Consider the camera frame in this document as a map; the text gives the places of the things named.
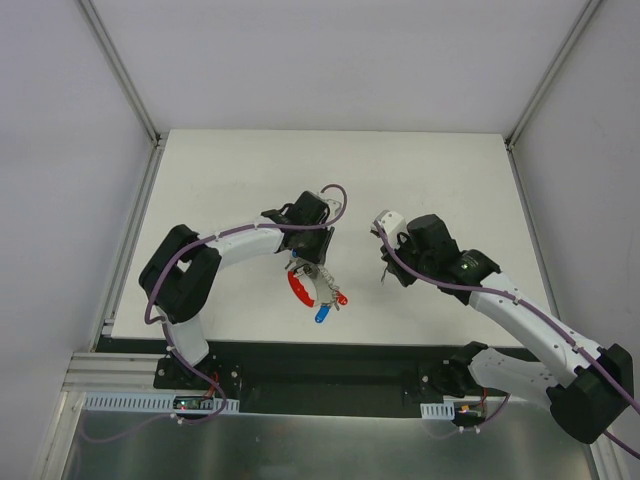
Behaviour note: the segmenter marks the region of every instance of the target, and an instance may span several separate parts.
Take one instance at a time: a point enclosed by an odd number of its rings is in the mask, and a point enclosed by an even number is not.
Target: cable
[[[215,390],[218,391],[218,393],[220,393],[220,396],[222,397],[222,405],[220,406],[220,408],[218,410],[216,410],[215,412],[212,412],[211,414],[207,415],[204,418],[201,418],[199,420],[189,420],[186,421],[185,423],[189,423],[189,424],[198,424],[198,423],[203,423],[204,421],[215,417],[217,415],[219,415],[222,411],[224,411],[224,409],[227,406],[227,397],[225,396],[224,392],[222,391],[222,389],[220,388],[220,385],[215,382],[213,379],[209,378],[208,376],[206,376],[205,374],[203,374],[202,372],[200,372],[199,370],[195,369],[194,367],[192,367],[189,362],[187,362],[184,357],[180,354],[180,352],[178,352],[178,350],[175,348],[175,343],[173,342],[173,339],[171,338],[171,333],[169,332],[169,329],[166,326],[166,321],[167,319],[164,318],[163,316],[159,315],[157,317],[151,318],[151,309],[153,308],[156,299],[158,298],[158,293],[160,292],[160,288],[162,287],[162,284],[164,283],[165,279],[167,278],[167,275],[169,275],[169,272],[171,271],[171,269],[173,268],[173,266],[178,263],[178,261],[180,260],[180,258],[187,253],[188,251],[200,246],[200,245],[205,245],[209,242],[212,242],[216,239],[219,238],[223,238],[226,237],[228,235],[233,235],[234,233],[239,233],[239,232],[244,232],[247,230],[252,230],[252,229],[258,229],[258,228],[275,228],[275,229],[279,229],[279,230],[293,230],[293,231],[306,231],[306,230],[321,230],[323,228],[327,228],[330,227],[331,225],[333,225],[334,223],[336,223],[338,220],[340,220],[342,218],[342,216],[344,215],[344,212],[347,210],[347,201],[348,201],[348,196],[347,196],[347,191],[344,189],[344,187],[342,187],[341,185],[338,185],[337,183],[331,183],[329,185],[326,185],[322,188],[322,190],[320,190],[321,193],[324,193],[325,191],[327,191],[330,188],[337,188],[338,190],[340,190],[340,192],[342,193],[342,208],[340,209],[340,211],[338,212],[338,214],[336,215],[336,217],[326,223],[321,223],[319,225],[280,225],[280,224],[275,224],[275,223],[260,223],[260,224],[247,224],[247,225],[243,225],[240,227],[235,227],[235,228],[231,228],[229,230],[225,230],[224,232],[221,232],[218,235],[210,235],[208,237],[205,237],[203,239],[197,240],[195,242],[192,242],[188,245],[185,245],[184,247],[182,247],[180,250],[178,250],[175,255],[173,255],[173,257],[171,257],[171,259],[167,262],[167,264],[165,265],[164,269],[162,270],[162,272],[160,273],[160,276],[158,277],[158,280],[156,281],[156,284],[153,286],[153,289],[151,290],[151,294],[149,295],[149,301],[147,302],[147,306],[145,308],[145,312],[144,312],[144,322],[147,325],[151,325],[155,322],[158,321],[162,321],[163,325],[162,325],[162,331],[164,333],[164,337],[167,341],[167,344],[169,345],[169,347],[171,348],[171,352],[173,353],[173,355],[175,356],[175,358],[180,361],[185,368],[187,368],[187,370],[189,370],[191,373],[193,373],[194,375],[197,375],[198,377],[202,378],[203,380],[205,380],[207,383],[209,383]]]
[[[620,440],[619,438],[617,438],[613,433],[611,432],[604,432],[604,436],[607,437],[609,440],[611,440],[613,443],[615,443],[616,445],[618,445],[621,449],[623,449],[625,452],[627,452],[629,455],[637,458],[638,460],[640,460],[640,453],[636,452],[633,448],[631,448],[629,445],[627,445],[626,443],[624,443],[622,440]]]
[[[220,376],[218,375],[218,372],[213,372],[213,373],[214,373],[214,374],[211,376],[211,379],[212,379],[214,382],[218,383],[218,381],[219,381],[219,379],[220,379]],[[207,390],[207,391],[204,393],[204,395],[202,396],[202,398],[203,398],[204,400],[211,400],[212,398],[214,398],[214,397],[215,397],[215,394],[216,394],[216,389],[215,389],[215,388],[213,388],[213,387],[210,387],[210,388],[209,388],[209,390]]]
[[[489,390],[485,387],[482,387],[482,396],[480,397],[480,401],[478,403],[470,404],[469,407],[481,406],[482,411],[483,412],[486,411],[485,400],[487,399],[488,396],[489,396]]]
[[[510,398],[511,398],[511,394],[507,393],[507,395],[504,397],[504,400],[502,401],[500,406],[496,408],[496,411],[493,412],[491,415],[489,415],[484,422],[482,422],[481,426],[485,427],[488,423],[492,422],[500,414],[500,412],[504,410],[504,407],[507,406],[507,403],[509,403]]]
[[[322,230],[323,228],[330,227],[331,225],[336,223],[338,220],[342,218],[342,216],[344,215],[344,212],[347,210],[347,191],[341,185],[338,185],[337,183],[331,183],[329,185],[326,185],[322,190],[320,190],[320,192],[324,193],[329,188],[337,188],[338,190],[340,190],[340,192],[342,193],[343,200],[342,200],[342,208],[340,209],[336,217],[333,220],[330,220],[326,223],[321,223],[319,225],[280,225],[277,223],[260,223],[260,224],[254,225],[251,223],[248,225],[243,225],[241,227],[230,228],[229,230],[225,230],[224,232],[221,232],[219,235],[210,235],[208,237],[202,238],[200,240],[196,240],[195,242],[182,247],[167,262],[164,269],[160,273],[160,276],[158,277],[156,284],[151,290],[151,295],[149,295],[149,301],[147,302],[147,307],[144,311],[144,322],[147,325],[151,325],[155,322],[165,320],[163,316],[157,316],[157,317],[151,318],[151,309],[153,308],[153,305],[155,304],[155,301],[158,298],[158,292],[160,291],[160,287],[162,287],[162,284],[164,283],[165,279],[169,275],[169,272],[171,271],[173,266],[176,263],[178,263],[180,258],[188,251],[196,247],[199,247],[200,245],[205,245],[209,242],[217,240],[219,238],[226,237],[234,233],[240,233],[240,232],[257,229],[257,228],[271,228],[271,229],[275,228],[278,230],[290,230],[290,231]]]
[[[232,235],[234,233],[239,233],[239,232],[244,232],[246,230],[251,230],[251,229],[257,229],[257,228],[277,228],[279,230],[297,230],[297,231],[304,231],[304,230],[321,230],[323,228],[327,228],[330,227],[331,225],[333,225],[334,223],[336,223],[338,220],[340,220],[342,218],[342,216],[344,215],[344,212],[347,209],[347,191],[344,189],[344,187],[342,187],[341,185],[338,185],[337,183],[331,183],[329,185],[326,185],[325,187],[322,188],[322,190],[320,191],[321,193],[324,193],[326,190],[330,189],[330,188],[337,188],[338,190],[340,190],[340,192],[342,193],[342,208],[340,209],[340,211],[338,212],[338,214],[336,215],[336,217],[326,223],[322,223],[319,225],[279,225],[279,224],[273,224],[273,223],[261,223],[261,224],[248,224],[248,225],[244,225],[241,227],[236,227],[236,228],[231,228],[229,230],[226,230],[222,233],[220,233],[219,235],[211,235],[209,237],[203,238],[201,240],[197,240],[193,243],[190,243],[188,245],[186,245],[185,247],[181,248],[180,250],[178,250],[178,252],[171,257],[171,259],[169,260],[169,262],[167,263],[167,265],[165,265],[164,269],[162,270],[162,273],[160,274],[160,276],[158,277],[158,280],[156,281],[156,284],[153,287],[153,290],[151,291],[151,295],[149,295],[149,301],[147,302],[147,306],[145,308],[145,312],[144,312],[144,322],[147,325],[151,325],[155,322],[158,321],[162,321],[162,332],[164,334],[165,340],[167,341],[167,344],[170,347],[171,353],[173,354],[173,356],[184,365],[184,367],[189,370],[191,373],[193,373],[194,375],[202,378],[204,381],[206,381],[207,383],[209,383],[211,385],[211,387],[213,389],[215,389],[219,394],[220,397],[222,398],[222,404],[220,406],[220,408],[218,408],[216,411],[211,412],[210,414],[208,414],[207,416],[197,419],[197,420],[190,420],[184,417],[181,417],[179,420],[179,423],[186,423],[187,425],[198,425],[201,423],[205,423],[215,417],[217,417],[220,413],[222,413],[224,411],[224,409],[227,407],[227,396],[225,395],[224,391],[222,390],[222,388],[220,388],[220,385],[218,384],[218,382],[214,381],[212,378],[208,377],[207,375],[205,375],[204,373],[200,372],[199,370],[197,370],[196,368],[194,368],[193,366],[191,366],[189,364],[189,362],[186,361],[186,359],[182,356],[182,354],[180,354],[180,352],[178,351],[178,349],[175,346],[175,343],[173,341],[173,339],[171,338],[171,333],[169,332],[169,329],[167,328],[166,325],[166,319],[163,316],[157,316],[154,318],[150,318],[151,317],[151,309],[153,308],[153,305],[155,304],[155,301],[158,297],[158,292],[160,291],[160,287],[162,287],[162,283],[164,282],[164,280],[167,278],[167,275],[169,274],[169,271],[171,270],[171,268],[178,262],[178,260],[185,254],[187,253],[189,250],[192,250],[193,248],[196,248],[200,245],[204,245],[206,243],[212,242],[213,240],[216,240],[217,238],[222,238],[225,237],[227,235]],[[125,430],[124,432],[120,432],[116,435],[112,435],[110,437],[105,437],[105,438],[93,438],[90,437],[89,435],[87,435],[85,429],[84,429],[84,418],[81,419],[80,424],[78,425],[78,434],[80,435],[80,437],[85,440],[88,443],[93,443],[93,444],[101,444],[101,443],[109,443],[112,442],[114,440],[118,440],[120,438],[126,437],[127,435],[130,435],[132,433],[137,432],[138,430],[144,428],[145,426],[149,425],[150,423],[155,422],[156,420],[159,420],[161,418],[173,418],[175,414],[166,414],[166,413],[162,413],[160,415],[155,415],[151,418],[148,418],[147,420],[139,423],[138,425]]]
[[[593,358],[591,355],[589,355],[589,353],[583,347],[579,346],[577,344],[577,342],[573,339],[573,337],[571,337],[571,335],[569,335],[562,328],[560,328],[556,324],[556,322],[554,322],[551,319],[551,317],[549,317],[546,313],[544,313],[542,310],[537,308],[535,305],[532,305],[531,303],[527,302],[526,300],[518,299],[518,298],[516,298],[515,295],[513,295],[513,294],[511,294],[509,292],[504,292],[502,290],[497,290],[495,288],[471,287],[471,286],[467,286],[467,285],[456,285],[455,283],[441,282],[439,280],[435,280],[433,278],[421,275],[420,273],[416,272],[411,267],[409,267],[406,263],[404,263],[400,259],[400,257],[398,257],[398,255],[396,254],[395,250],[390,245],[389,237],[387,236],[386,232],[384,231],[384,229],[382,228],[380,223],[378,221],[375,221],[374,222],[374,226],[376,227],[376,230],[378,231],[378,234],[380,235],[380,239],[382,240],[382,243],[384,244],[384,247],[387,249],[387,252],[389,252],[389,255],[391,255],[391,258],[393,258],[393,260],[398,265],[400,265],[400,267],[405,272],[409,273],[410,275],[413,275],[414,277],[419,278],[423,282],[427,282],[427,283],[429,283],[431,285],[435,285],[436,287],[440,287],[440,288],[446,288],[446,289],[450,289],[450,290],[459,290],[459,291],[464,291],[464,292],[491,293],[493,295],[498,295],[500,297],[507,298],[512,302],[513,301],[517,301],[519,305],[522,305],[527,310],[529,310],[530,312],[534,313],[537,317],[539,317],[542,321],[544,321],[549,327],[551,327],[551,329],[553,331],[555,331],[558,335],[560,335],[560,337],[562,337],[562,339],[564,341],[566,341],[572,348],[575,348],[575,350],[578,353],[580,353],[583,356],[584,359],[586,359],[591,365],[593,365],[593,367],[607,380],[607,382],[609,382],[609,384],[620,394],[620,396],[622,396],[622,398],[624,398],[629,403],[629,405],[631,405],[631,407],[638,414],[640,414],[640,403],[638,403],[631,395],[629,395],[629,393],[624,388],[622,388],[622,385],[620,385],[609,374],[609,372],[607,372],[604,369],[604,367],[598,363],[598,361],[595,358]],[[607,435],[608,438],[612,439],[612,441],[615,441],[616,444],[618,444],[620,447],[622,447],[624,450],[629,452],[634,457],[640,458],[640,453],[636,452],[631,447],[629,447],[628,445],[624,444],[621,440],[617,439],[613,434],[611,434],[609,432],[605,432],[605,435]]]

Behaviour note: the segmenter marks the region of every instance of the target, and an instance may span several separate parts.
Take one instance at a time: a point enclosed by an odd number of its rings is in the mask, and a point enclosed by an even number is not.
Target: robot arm
[[[184,268],[174,265],[169,270],[156,296],[155,307],[167,319],[166,326],[175,348],[189,365],[198,364],[209,352],[199,312],[207,301],[218,272],[252,257],[283,250],[291,252],[290,265],[296,271],[304,268],[309,276],[326,271],[323,265],[333,227],[301,231],[278,226],[322,225],[335,218],[341,207],[339,202],[304,192],[295,203],[263,212],[248,225],[228,229],[224,234],[215,235],[216,238],[207,244],[182,255],[180,261]],[[250,228],[251,225],[261,225],[262,228]],[[177,252],[198,240],[199,234],[186,225],[178,225],[169,231],[140,274],[139,284],[148,297],[151,297],[161,272]],[[325,285],[319,279],[314,281],[314,286]],[[339,292],[334,285],[326,285],[320,293],[316,295],[316,301],[326,314],[328,308],[334,304],[337,306]]]
[[[550,325],[520,304],[526,301],[535,307],[500,267],[477,250],[460,251],[436,215],[407,223],[398,213],[384,211],[375,219],[372,233],[384,234],[394,256],[405,267],[435,280],[441,291],[500,324],[539,360],[525,362],[472,342],[447,365],[431,372],[429,383],[433,388],[454,396],[463,396],[476,385],[512,393],[549,408],[556,422],[583,443],[595,441],[627,407],[577,347],[571,347]],[[415,282],[416,277],[385,246],[381,251],[387,272],[405,287]],[[454,290],[452,284],[508,292],[515,300],[473,288]],[[557,318],[550,318],[633,395],[632,360],[622,347],[604,349]]]

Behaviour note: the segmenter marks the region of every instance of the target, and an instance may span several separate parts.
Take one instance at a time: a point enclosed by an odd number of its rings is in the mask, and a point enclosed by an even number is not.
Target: white tabletop
[[[222,230],[327,183],[340,183],[349,193],[326,262],[349,304],[316,324],[316,309],[290,290],[284,271],[288,254],[255,258],[216,277],[201,312],[208,339],[519,345],[497,324],[435,287],[417,282],[405,289],[390,275],[381,285],[381,242],[369,225],[385,209],[407,220],[438,214],[461,249],[484,252],[521,290],[547,306],[499,135],[173,130],[112,336],[162,338],[159,326],[142,320],[146,296],[138,276],[173,226]]]

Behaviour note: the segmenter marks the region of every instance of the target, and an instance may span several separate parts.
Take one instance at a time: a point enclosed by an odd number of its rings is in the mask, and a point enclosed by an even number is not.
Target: white wall
[[[0,476],[27,478],[149,146],[72,1],[0,6]]]
[[[586,0],[96,0],[162,131],[507,134]]]
[[[561,315],[602,345],[619,342],[632,353],[636,394],[639,25],[637,0],[605,2],[516,148]],[[640,449],[640,418],[630,408],[615,430]],[[640,478],[640,462],[630,464]]]

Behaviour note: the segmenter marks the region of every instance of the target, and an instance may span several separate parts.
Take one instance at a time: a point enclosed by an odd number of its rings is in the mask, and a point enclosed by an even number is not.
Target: metal sheet
[[[100,438],[149,417],[84,415],[86,432]],[[426,420],[234,415],[178,427],[161,419],[107,444],[76,438],[63,478],[597,478],[587,447],[529,404],[510,404],[480,435],[433,438],[448,431],[449,422]]]

